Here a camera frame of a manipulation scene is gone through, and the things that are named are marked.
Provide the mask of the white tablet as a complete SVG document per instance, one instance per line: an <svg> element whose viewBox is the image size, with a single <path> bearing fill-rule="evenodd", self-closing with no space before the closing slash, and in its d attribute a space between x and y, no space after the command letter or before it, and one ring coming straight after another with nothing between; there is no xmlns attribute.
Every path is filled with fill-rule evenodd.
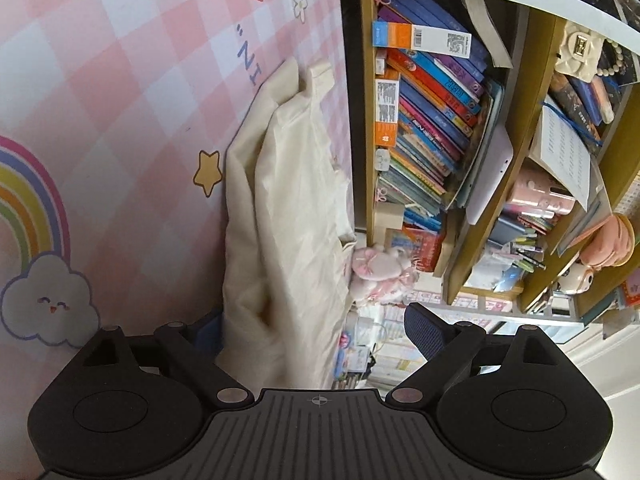
<svg viewBox="0 0 640 480"><path fill-rule="evenodd" d="M475 226L498 188L513 158L512 143L503 124L495 126L480 171L465 206L465 219Z"/></svg>

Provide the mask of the pink mug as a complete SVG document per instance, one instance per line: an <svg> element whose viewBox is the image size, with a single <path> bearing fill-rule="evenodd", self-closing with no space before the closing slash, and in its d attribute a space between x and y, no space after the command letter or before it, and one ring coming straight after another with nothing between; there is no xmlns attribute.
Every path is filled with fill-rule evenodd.
<svg viewBox="0 0 640 480"><path fill-rule="evenodd" d="M521 168L506 202L529 214L547 218L554 214L566 216L575 205L574 197L564 185L536 165Z"/></svg>

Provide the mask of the pink checkered tablecloth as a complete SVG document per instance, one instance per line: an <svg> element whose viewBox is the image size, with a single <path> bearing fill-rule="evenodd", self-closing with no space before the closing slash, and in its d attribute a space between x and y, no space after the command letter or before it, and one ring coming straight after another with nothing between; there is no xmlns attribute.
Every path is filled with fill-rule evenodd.
<svg viewBox="0 0 640 480"><path fill-rule="evenodd" d="M352 172L340 0L1 0L1 281L44 269L144 334L221 298L226 153L262 83L322 58Z"/></svg>

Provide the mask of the pink plush toy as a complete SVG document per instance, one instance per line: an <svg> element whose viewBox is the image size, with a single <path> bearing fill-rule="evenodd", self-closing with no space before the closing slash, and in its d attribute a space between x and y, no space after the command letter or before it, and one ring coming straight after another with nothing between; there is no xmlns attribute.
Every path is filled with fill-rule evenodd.
<svg viewBox="0 0 640 480"><path fill-rule="evenodd" d="M413 290L418 279L419 272L402 248L359 248L352 255L349 293L357 306L394 304Z"/></svg>

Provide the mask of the cream t-shirt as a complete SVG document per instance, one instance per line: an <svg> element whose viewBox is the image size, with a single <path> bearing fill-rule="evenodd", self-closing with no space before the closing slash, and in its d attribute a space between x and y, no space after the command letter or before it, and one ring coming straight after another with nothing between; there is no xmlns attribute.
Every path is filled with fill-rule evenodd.
<svg viewBox="0 0 640 480"><path fill-rule="evenodd" d="M264 81L228 147L224 348L218 365L263 388L322 389L352 304L350 179L321 102L326 60L289 58Z"/></svg>

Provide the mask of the white orange toothpaste box upright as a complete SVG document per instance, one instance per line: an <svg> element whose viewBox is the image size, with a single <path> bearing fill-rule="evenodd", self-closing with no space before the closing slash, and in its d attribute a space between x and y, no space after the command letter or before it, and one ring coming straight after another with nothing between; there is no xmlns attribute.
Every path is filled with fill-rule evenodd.
<svg viewBox="0 0 640 480"><path fill-rule="evenodd" d="M377 20L372 23L375 47L405 49L469 58L472 35L438 27Z"/></svg>

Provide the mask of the row of colourful books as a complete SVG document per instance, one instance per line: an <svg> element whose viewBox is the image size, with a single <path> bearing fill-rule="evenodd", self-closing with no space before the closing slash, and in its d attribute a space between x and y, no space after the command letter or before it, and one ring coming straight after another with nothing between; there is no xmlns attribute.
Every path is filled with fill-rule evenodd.
<svg viewBox="0 0 640 480"><path fill-rule="evenodd" d="M375 80L399 81L393 148L376 148L378 244L402 248L416 270L446 266L446 239L465 215L471 188L498 122L504 88L492 76L510 68L505 47L491 49L471 0L375 0L373 22L468 32L471 56L374 47Z"/></svg>

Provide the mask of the white orange box lying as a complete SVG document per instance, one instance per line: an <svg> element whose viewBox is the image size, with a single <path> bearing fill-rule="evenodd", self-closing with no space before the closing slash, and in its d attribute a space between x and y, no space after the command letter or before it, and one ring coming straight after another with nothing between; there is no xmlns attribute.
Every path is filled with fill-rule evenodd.
<svg viewBox="0 0 640 480"><path fill-rule="evenodd" d="M399 81L375 81L374 140L380 148L393 148L398 131Z"/></svg>

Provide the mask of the pink haired doll figure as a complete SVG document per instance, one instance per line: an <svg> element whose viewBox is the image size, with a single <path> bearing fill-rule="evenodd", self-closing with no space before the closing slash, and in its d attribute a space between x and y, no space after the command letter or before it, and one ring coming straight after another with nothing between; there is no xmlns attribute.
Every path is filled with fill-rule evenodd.
<svg viewBox="0 0 640 480"><path fill-rule="evenodd" d="M636 233L624 214L612 214L594 232L577 260L555 281L552 290L566 296L588 292L596 274L605 268L618 268L634 253Z"/></svg>

